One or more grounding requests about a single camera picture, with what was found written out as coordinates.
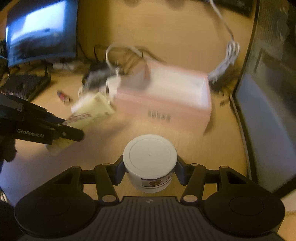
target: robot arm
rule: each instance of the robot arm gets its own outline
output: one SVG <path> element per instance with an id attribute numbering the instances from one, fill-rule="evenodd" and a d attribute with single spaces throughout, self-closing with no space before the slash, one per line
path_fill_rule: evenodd
<path id="1" fill-rule="evenodd" d="M 63 125 L 64 121 L 38 105 L 0 93 L 0 136 L 43 144 L 60 137 L 81 141 L 83 131 Z"/>

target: circular pad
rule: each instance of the circular pad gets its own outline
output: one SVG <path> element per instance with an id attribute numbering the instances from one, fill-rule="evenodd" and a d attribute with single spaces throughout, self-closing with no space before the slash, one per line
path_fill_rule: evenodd
<path id="1" fill-rule="evenodd" d="M 245 216 L 257 215 L 264 209 L 264 204 L 258 198 L 247 196 L 233 198 L 229 206 L 232 211 Z"/>
<path id="2" fill-rule="evenodd" d="M 27 195 L 15 206 L 15 218 L 33 236 L 57 238 L 76 233 L 92 220 L 93 199 L 83 192 L 65 196 Z"/>

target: small red object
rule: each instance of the small red object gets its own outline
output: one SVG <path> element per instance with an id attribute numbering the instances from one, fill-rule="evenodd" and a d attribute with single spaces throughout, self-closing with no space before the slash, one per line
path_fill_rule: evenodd
<path id="1" fill-rule="evenodd" d="M 67 94 L 65 94 L 62 91 L 57 91 L 57 96 L 59 97 L 59 99 L 61 101 L 64 102 L 64 104 L 69 104 L 71 102 L 71 98 L 70 96 L 68 96 Z"/>

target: monitor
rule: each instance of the monitor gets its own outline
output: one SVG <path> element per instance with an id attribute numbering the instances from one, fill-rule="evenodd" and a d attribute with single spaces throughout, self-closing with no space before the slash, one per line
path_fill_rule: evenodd
<path id="1" fill-rule="evenodd" d="M 78 0 L 20 0 L 7 15 L 8 66 L 76 57 Z"/>
<path id="2" fill-rule="evenodd" d="M 296 210 L 296 8 L 260 0 L 237 88 L 253 181 Z"/>

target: desk surface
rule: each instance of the desk surface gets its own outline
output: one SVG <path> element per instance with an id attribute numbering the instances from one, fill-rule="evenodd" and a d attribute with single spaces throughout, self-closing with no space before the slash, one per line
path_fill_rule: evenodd
<path id="1" fill-rule="evenodd" d="M 33 101 L 61 118 L 71 114 L 71 107 L 65 106 L 57 97 L 57 90 L 63 90 L 74 101 L 78 100 L 78 88 L 82 75 L 69 72 L 52 74 L 50 85 Z M 208 169 L 227 165 L 247 174 L 245 152 L 235 115 L 229 104 L 220 106 L 226 97 L 212 95 L 213 110 L 210 123 L 203 136 L 167 129 L 149 122 L 116 113 L 100 123 L 94 122 L 86 131 L 85 139 L 63 150 L 58 156 L 49 154 L 43 144 L 17 140 L 17 155 L 14 161 L 3 165 L 0 185 L 13 205 L 24 195 L 47 182 L 71 166 L 93 169 L 100 163 L 113 163 L 121 155 L 129 141 L 143 134 L 157 134 L 173 143 L 178 155 L 187 163 L 200 163 Z M 179 199 L 185 187 L 174 175 L 171 184 L 156 194 L 136 190 L 127 175 L 115 187 L 122 196 L 177 196 Z M 214 184 L 206 184 L 203 198 L 216 191 Z M 84 186 L 84 192 L 97 199 L 94 184 Z"/>

